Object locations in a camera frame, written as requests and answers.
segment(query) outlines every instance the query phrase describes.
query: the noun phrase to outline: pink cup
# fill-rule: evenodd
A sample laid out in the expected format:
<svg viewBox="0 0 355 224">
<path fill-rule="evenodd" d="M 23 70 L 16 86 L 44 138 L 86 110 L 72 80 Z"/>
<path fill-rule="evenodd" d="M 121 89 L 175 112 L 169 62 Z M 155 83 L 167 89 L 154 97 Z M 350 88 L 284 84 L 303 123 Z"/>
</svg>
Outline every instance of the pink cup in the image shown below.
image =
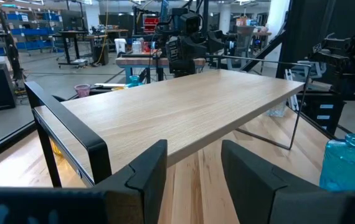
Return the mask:
<svg viewBox="0 0 355 224">
<path fill-rule="evenodd" d="M 75 91 L 78 93 L 79 98 L 88 96 L 90 93 L 90 85 L 89 84 L 81 84 L 74 86 Z"/>
</svg>

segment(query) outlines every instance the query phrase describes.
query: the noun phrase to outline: white column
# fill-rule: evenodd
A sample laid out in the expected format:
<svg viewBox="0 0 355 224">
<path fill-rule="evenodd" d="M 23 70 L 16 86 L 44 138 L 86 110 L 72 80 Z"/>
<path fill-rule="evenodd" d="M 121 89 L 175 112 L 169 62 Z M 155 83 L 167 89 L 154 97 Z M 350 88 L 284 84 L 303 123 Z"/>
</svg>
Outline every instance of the white column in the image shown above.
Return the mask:
<svg viewBox="0 0 355 224">
<path fill-rule="evenodd" d="M 284 23 L 285 13 L 288 10 L 288 6 L 290 5 L 290 0 L 272 0 L 270 2 L 269 9 L 269 17 L 267 19 L 266 26 L 269 28 L 269 32 L 272 34 L 268 37 L 268 40 L 272 40 L 278 33 L 278 31 L 282 28 Z M 280 51 L 282 45 L 280 44 L 276 47 L 272 52 L 270 52 L 265 59 L 278 61 L 280 58 Z M 265 63 L 265 66 L 277 68 L 276 63 Z"/>
<path fill-rule="evenodd" d="M 230 4 L 219 4 L 219 29 L 225 34 L 230 29 Z"/>
<path fill-rule="evenodd" d="M 91 32 L 92 26 L 97 27 L 100 24 L 98 15 L 100 15 L 100 6 L 98 1 L 92 1 L 92 4 L 85 4 L 85 13 L 88 30 Z"/>
</svg>

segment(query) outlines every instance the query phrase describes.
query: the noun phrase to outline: blue glass jar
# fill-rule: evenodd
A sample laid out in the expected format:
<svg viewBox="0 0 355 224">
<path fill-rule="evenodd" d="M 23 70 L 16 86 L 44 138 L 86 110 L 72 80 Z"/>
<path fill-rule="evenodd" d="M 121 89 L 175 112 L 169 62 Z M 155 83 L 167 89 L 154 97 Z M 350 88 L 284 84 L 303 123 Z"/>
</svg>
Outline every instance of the blue glass jar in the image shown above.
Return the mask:
<svg viewBox="0 0 355 224">
<path fill-rule="evenodd" d="M 142 85 L 141 82 L 139 82 L 139 76 L 138 75 L 131 75 L 129 77 L 130 79 L 130 82 L 129 84 L 126 84 L 125 86 L 128 87 L 128 88 L 132 88 L 132 87 L 135 87 L 135 86 L 140 86 Z"/>
<path fill-rule="evenodd" d="M 355 134 L 327 142 L 319 185 L 326 190 L 355 190 Z"/>
</svg>

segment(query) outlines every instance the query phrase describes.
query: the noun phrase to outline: concrete floor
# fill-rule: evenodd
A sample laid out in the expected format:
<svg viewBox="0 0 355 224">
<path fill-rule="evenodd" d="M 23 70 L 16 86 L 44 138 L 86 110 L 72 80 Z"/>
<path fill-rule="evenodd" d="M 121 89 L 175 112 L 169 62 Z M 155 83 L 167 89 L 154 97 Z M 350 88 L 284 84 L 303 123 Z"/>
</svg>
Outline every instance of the concrete floor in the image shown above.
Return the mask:
<svg viewBox="0 0 355 224">
<path fill-rule="evenodd" d="M 88 45 L 80 44 L 80 54 L 88 53 Z M 73 49 L 70 49 L 70 55 L 75 55 Z M 39 51 L 31 52 L 32 56 L 27 53 L 20 53 L 20 61 L 24 73 L 27 76 L 27 81 L 37 82 L 46 92 L 51 93 L 65 99 L 75 95 L 73 87 L 78 84 L 88 83 L 124 83 L 124 71 L 115 65 L 115 53 L 109 54 L 109 63 L 103 67 L 87 67 L 76 69 L 71 66 L 64 65 L 59 68 L 57 57 L 60 61 L 64 59 L 63 53 L 40 53 Z M 260 72 L 260 64 L 254 67 L 254 70 Z M 135 69 L 134 74 L 139 74 L 141 69 Z M 169 70 L 164 70 L 166 78 L 173 78 L 169 74 Z M 276 68 L 264 67 L 262 74 L 269 77 L 274 77 Z M 10 110 L 0 111 L 0 138 L 14 131 L 17 128 L 32 121 L 32 113 L 27 100 L 17 102 L 17 107 Z M 340 125 L 355 133 L 355 102 L 350 101 L 345 105 L 342 117 L 339 121 Z M 337 137 L 343 138 L 345 133 L 337 130 L 335 133 Z"/>
</svg>

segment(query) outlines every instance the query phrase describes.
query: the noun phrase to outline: bottle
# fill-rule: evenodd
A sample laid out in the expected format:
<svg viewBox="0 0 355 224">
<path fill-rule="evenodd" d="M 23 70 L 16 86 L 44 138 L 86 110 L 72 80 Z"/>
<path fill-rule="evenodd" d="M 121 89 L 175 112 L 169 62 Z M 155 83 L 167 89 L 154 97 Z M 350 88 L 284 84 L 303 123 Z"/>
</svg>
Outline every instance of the bottle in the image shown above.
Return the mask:
<svg viewBox="0 0 355 224">
<path fill-rule="evenodd" d="M 319 185 L 333 191 L 355 190 L 355 134 L 327 142 Z"/>
<path fill-rule="evenodd" d="M 130 79 L 130 83 L 125 85 L 125 87 L 127 87 L 127 88 L 132 88 L 132 87 L 135 87 L 135 86 L 142 85 L 142 83 L 139 82 L 139 76 L 138 75 L 131 75 L 129 77 L 129 79 Z"/>
</svg>

